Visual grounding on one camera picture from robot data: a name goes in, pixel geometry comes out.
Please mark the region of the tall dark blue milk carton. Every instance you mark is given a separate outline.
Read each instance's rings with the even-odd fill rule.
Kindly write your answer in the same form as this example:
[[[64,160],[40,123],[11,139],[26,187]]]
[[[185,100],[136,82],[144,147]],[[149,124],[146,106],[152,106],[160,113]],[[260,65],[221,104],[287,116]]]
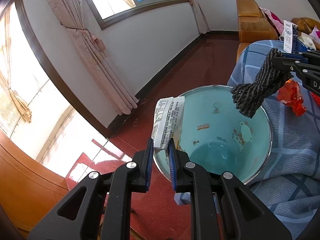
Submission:
[[[298,26],[290,21],[284,21],[284,51],[298,52]]]

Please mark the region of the white printed wrapper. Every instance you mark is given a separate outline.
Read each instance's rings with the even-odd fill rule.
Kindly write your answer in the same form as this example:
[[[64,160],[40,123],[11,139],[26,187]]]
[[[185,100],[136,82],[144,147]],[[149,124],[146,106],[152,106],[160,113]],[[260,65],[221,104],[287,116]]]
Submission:
[[[166,151],[171,138],[178,140],[183,122],[185,96],[159,99],[153,116],[151,138],[155,153]]]

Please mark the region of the pink right curtain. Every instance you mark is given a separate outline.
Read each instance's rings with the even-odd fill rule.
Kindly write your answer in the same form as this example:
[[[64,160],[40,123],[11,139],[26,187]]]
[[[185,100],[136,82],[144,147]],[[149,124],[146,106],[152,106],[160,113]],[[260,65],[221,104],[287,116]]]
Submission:
[[[193,9],[195,20],[200,34],[206,34],[210,31],[207,19],[199,4],[199,0],[189,0],[189,3]]]

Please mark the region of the blue Look milk carton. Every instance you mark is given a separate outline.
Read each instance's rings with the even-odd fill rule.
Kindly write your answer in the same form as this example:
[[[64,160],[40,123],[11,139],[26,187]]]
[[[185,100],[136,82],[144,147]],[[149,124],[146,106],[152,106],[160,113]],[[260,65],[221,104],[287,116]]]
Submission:
[[[316,50],[316,46],[310,35],[304,32],[301,32],[298,35],[298,41],[300,42],[301,45],[303,45],[306,48],[306,50]]]

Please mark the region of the pink curtain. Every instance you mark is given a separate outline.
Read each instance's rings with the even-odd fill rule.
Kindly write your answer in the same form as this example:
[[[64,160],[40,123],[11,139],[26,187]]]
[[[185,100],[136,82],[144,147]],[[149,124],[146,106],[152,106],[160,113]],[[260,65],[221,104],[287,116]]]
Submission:
[[[101,38],[86,27],[83,0],[47,0],[54,15],[67,31],[88,73],[119,115],[129,115],[139,100],[118,77],[114,62]]]
[[[189,3],[193,9],[195,20],[200,34],[206,34],[210,31],[207,19],[199,4],[199,0],[189,0]]]

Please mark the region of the brown leather chaise sofa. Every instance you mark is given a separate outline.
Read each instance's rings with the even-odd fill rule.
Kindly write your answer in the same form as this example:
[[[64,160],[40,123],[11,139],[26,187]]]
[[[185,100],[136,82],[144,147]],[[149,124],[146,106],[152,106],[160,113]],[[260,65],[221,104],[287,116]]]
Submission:
[[[277,40],[275,27],[267,20],[255,0],[236,0],[240,44],[236,60],[248,45],[261,40]]]

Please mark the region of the pink left curtain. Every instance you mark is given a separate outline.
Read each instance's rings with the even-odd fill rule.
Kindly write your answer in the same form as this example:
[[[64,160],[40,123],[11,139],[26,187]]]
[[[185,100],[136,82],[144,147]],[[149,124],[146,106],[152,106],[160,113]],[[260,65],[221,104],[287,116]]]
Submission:
[[[101,38],[86,27],[83,0],[47,0],[54,15],[67,31],[88,73],[119,115],[129,115],[139,100],[118,77],[114,62]]]

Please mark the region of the teal cartoon trash bin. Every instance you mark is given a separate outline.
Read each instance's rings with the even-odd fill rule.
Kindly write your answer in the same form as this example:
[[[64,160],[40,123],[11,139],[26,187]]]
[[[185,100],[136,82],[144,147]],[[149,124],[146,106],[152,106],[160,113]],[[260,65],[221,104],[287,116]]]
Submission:
[[[262,170],[272,148],[270,120],[260,107],[253,118],[240,114],[231,88],[223,85],[191,89],[185,96],[182,129],[177,150],[208,172],[232,172],[244,184]],[[170,178],[168,149],[155,153],[160,172]]]

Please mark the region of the pink floral pillow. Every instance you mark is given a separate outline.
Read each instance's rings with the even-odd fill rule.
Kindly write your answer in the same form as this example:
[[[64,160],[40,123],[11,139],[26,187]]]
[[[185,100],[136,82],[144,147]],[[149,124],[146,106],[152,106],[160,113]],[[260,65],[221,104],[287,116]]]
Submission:
[[[312,32],[309,35],[315,42],[320,44],[320,30],[317,28],[317,26],[314,26]]]
[[[267,18],[268,22],[272,25],[272,27],[274,27],[277,32],[278,38],[280,39],[284,32],[283,21],[276,14],[266,8],[260,8],[260,10]]]

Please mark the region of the blue plaid tablecloth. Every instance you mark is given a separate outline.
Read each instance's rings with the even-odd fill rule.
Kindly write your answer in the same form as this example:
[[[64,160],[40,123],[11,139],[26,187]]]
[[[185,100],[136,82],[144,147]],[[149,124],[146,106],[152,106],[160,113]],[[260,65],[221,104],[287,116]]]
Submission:
[[[226,86],[252,83],[267,53],[283,43],[263,40],[240,55]],[[271,153],[249,189],[287,227],[293,239],[319,239],[319,106],[301,90],[306,112],[295,116],[275,95],[263,102],[272,131]]]

